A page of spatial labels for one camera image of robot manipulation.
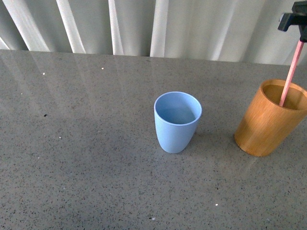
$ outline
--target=pink straw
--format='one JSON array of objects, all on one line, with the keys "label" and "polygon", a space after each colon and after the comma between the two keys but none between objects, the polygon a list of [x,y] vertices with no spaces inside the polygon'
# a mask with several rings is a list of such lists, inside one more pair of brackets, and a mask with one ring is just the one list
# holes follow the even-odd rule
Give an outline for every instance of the pink straw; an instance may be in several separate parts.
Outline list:
[{"label": "pink straw", "polygon": [[301,42],[301,40],[299,40],[298,43],[297,43],[296,50],[294,52],[294,56],[293,56],[292,63],[291,63],[290,69],[289,69],[289,73],[288,73],[288,76],[287,76],[286,83],[284,84],[283,93],[282,93],[282,96],[280,98],[279,106],[281,106],[281,107],[283,106],[284,101],[286,99],[288,89],[289,89],[290,83],[292,81],[292,77],[294,75],[294,71],[296,69],[299,56],[301,55],[301,52],[302,52],[303,45],[304,45],[304,42]]}]

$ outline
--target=bamboo cup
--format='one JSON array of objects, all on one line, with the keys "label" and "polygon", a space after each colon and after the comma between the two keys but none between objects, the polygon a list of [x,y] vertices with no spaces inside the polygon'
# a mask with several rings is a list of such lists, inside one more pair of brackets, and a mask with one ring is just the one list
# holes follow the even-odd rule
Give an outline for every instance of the bamboo cup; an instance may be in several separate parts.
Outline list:
[{"label": "bamboo cup", "polygon": [[235,132],[243,151],[257,157],[269,155],[307,115],[307,91],[293,83],[283,107],[279,106],[284,84],[278,79],[261,84]]}]

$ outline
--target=granite countertop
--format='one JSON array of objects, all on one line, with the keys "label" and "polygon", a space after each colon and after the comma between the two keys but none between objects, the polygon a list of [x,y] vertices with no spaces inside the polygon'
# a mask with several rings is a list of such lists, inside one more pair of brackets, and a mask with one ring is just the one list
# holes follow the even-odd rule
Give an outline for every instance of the granite countertop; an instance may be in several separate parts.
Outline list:
[{"label": "granite countertop", "polygon": [[[2,229],[306,229],[307,120],[269,156],[233,134],[288,66],[0,51]],[[293,82],[307,88],[307,66]],[[164,152],[154,102],[202,104],[191,142]]]}]

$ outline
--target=black plastic part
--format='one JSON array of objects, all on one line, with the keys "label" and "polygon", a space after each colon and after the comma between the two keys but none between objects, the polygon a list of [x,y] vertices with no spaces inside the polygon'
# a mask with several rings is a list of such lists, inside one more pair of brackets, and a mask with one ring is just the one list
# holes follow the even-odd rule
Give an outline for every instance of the black plastic part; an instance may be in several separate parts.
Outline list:
[{"label": "black plastic part", "polygon": [[292,7],[293,13],[284,13],[278,29],[287,31],[290,25],[298,25],[300,40],[307,42],[307,1],[297,1]]}]

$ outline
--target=plastic cup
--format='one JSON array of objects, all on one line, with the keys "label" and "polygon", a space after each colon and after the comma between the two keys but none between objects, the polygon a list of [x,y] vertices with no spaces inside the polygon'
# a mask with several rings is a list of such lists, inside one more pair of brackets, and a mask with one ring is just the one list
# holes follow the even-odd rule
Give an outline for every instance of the plastic cup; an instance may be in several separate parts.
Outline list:
[{"label": "plastic cup", "polygon": [[181,152],[195,133],[202,108],[185,92],[167,92],[154,103],[155,129],[161,148],[168,153]]}]

